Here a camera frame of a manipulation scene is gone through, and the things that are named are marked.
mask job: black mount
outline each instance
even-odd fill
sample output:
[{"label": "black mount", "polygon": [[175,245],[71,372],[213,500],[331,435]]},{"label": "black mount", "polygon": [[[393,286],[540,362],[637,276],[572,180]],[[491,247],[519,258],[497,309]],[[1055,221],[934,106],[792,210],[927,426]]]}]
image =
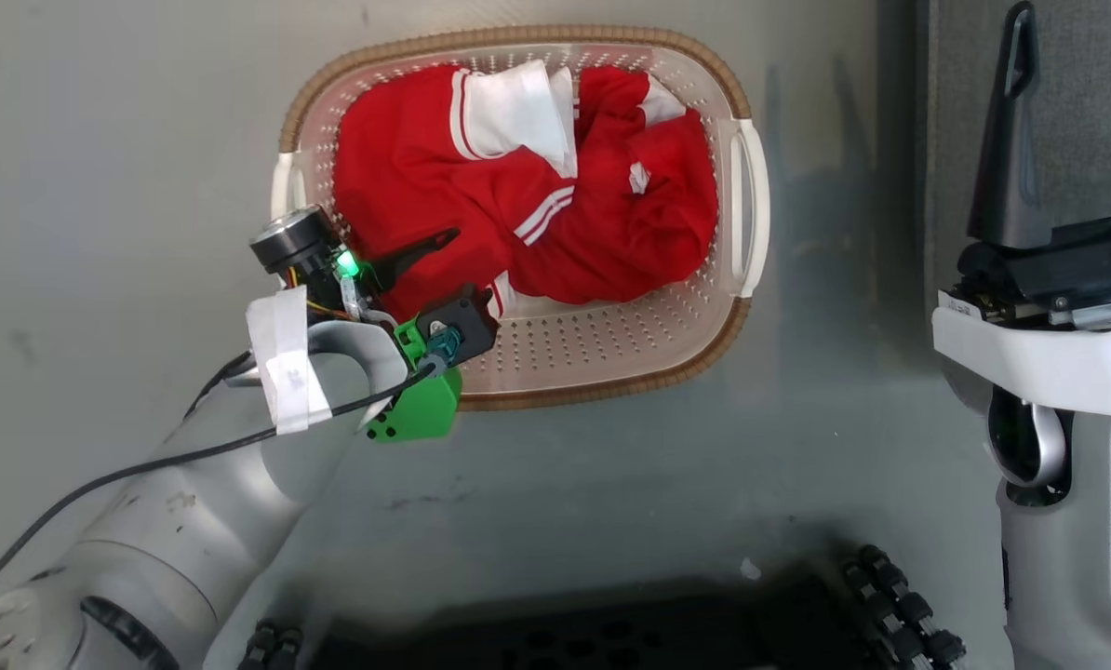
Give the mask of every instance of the black mount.
[{"label": "black mount", "polygon": [[1023,328],[1111,328],[1111,217],[1051,228],[1040,211],[1032,104],[1035,9],[1007,13],[954,293],[985,319]]}]

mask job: white tape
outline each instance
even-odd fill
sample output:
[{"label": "white tape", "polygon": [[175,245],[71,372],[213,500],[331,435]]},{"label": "white tape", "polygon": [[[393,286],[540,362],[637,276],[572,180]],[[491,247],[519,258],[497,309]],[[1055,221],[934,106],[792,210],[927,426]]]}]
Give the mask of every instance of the white tape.
[{"label": "white tape", "polygon": [[267,408],[279,436],[330,419],[329,399],[308,359],[307,287],[250,302],[246,323]]},{"label": "white tape", "polygon": [[361,317],[361,302],[357,297],[357,283],[352,281],[352,277],[340,278],[340,301],[343,302],[348,317]]}]

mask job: wire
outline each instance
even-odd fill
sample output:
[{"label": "wire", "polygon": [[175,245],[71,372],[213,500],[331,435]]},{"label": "wire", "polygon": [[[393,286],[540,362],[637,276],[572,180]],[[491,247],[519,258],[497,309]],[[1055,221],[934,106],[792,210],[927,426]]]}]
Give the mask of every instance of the wire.
[{"label": "wire", "polygon": [[[419,368],[418,372],[416,372],[411,377],[408,377],[406,381],[402,382],[402,384],[389,387],[389,389],[384,391],[378,391],[377,393],[371,393],[369,396],[366,396],[366,398],[361,398],[359,400],[352,400],[352,402],[350,403],[343,403],[342,406],[334,408],[333,417],[348,414],[348,412],[372,406],[372,403],[380,402],[380,400],[384,400],[387,398],[394,398],[394,396],[402,393],[402,391],[406,391],[407,389],[410,389],[414,384],[419,384],[419,382],[423,381],[423,379],[427,379],[428,374],[432,373],[432,370],[433,367],[431,364],[423,364]],[[134,474],[143,474],[146,472],[151,472],[154,470],[163,470],[164,467],[182,466],[182,463],[186,462],[201,461],[201,459],[232,452],[232,450],[240,450],[241,447],[249,447],[250,444],[260,442],[262,440],[269,440],[269,438],[273,438],[274,436],[276,436],[274,428],[268,428],[266,430],[259,430],[258,432],[254,432],[253,436],[238,438],[238,440],[232,440],[231,442],[217,444],[216,447],[208,447],[208,449],[203,450],[194,450],[194,452],[187,452],[184,454],[160,458],[157,461],[142,462],[139,463],[139,466],[126,467],[123,468],[123,470],[118,470],[117,472],[110,472],[109,474],[106,474],[103,477],[97,477],[97,479],[91,480],[91,482],[84,483],[83,487],[80,487],[79,489],[76,489],[71,493],[67,493],[67,496],[63,496],[62,499],[58,501],[58,503],[50,506],[50,509],[47,510],[47,512],[44,512],[42,517],[38,518],[36,522],[31,523],[31,527],[29,527],[29,529],[26,530],[26,533],[22,533],[22,536],[20,536],[19,539],[14,540],[14,543],[10,544],[9,550],[7,550],[2,554],[2,558],[0,558],[0,572],[2,571],[3,568],[7,567],[8,563],[10,563],[10,560],[13,559],[19,551],[22,551],[22,548],[26,546],[28,541],[31,541],[31,538],[36,537],[38,531],[41,530],[42,527],[46,526],[48,521],[54,518],[54,514],[62,512],[63,508],[70,506],[76,500],[79,500],[80,497],[83,497],[89,492],[96,491],[100,487],[104,487],[104,484],[112,484],[113,482],[117,482],[120,479],[126,479],[127,477],[133,477]]]},{"label": "wire", "polygon": [[313,310],[331,314],[331,317],[343,318],[347,321],[352,321],[351,314],[348,313],[347,311],[330,310],[329,308],[326,308],[323,306],[318,306],[317,302],[312,301],[308,301],[308,306]]},{"label": "wire", "polygon": [[196,393],[196,399],[192,400],[191,407],[187,408],[187,411],[184,412],[184,419],[191,416],[191,412],[196,411],[196,407],[199,406],[199,400],[203,400],[203,396],[207,396],[208,392],[214,389],[217,384],[220,384],[220,382],[229,376],[229,372],[231,372],[232,369],[236,369],[237,366],[241,364],[247,359],[249,359],[249,349],[246,349],[244,352],[240,352],[237,357],[229,359],[229,362],[222,364],[220,369],[212,374],[212,378],[209,379],[208,384],[203,384],[201,390],[199,390],[199,393]]}]

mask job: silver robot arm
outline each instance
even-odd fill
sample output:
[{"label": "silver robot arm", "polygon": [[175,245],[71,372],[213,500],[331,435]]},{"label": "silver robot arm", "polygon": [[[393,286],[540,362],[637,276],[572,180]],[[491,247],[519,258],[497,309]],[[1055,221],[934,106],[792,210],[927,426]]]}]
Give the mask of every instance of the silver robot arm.
[{"label": "silver robot arm", "polygon": [[[407,378],[380,327],[317,323],[309,339],[334,406]],[[131,479],[53,568],[0,598],[0,669],[201,666],[250,582],[386,402]],[[220,384],[154,456],[269,427],[261,387]]]}]

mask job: plastic laundry basket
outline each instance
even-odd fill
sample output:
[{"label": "plastic laundry basket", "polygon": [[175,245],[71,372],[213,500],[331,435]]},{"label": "plastic laundry basket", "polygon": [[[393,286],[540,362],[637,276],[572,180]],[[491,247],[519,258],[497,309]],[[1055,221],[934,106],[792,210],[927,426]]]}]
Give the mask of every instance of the plastic laundry basket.
[{"label": "plastic laundry basket", "polygon": [[[624,304],[565,306],[520,296],[493,351],[467,361],[461,408],[522,409],[639,393],[708,369],[742,330],[770,240],[770,191],[750,103],[712,50],[667,30],[533,26],[408,39],[326,66],[292,103],[279,141],[271,217],[306,203],[336,216],[340,120],[366,90],[441,63],[503,71],[527,60],[550,71],[615,66],[648,71],[698,110],[708,132],[720,217],[708,261],[683,283]],[[347,228],[359,221],[336,218]]]}]

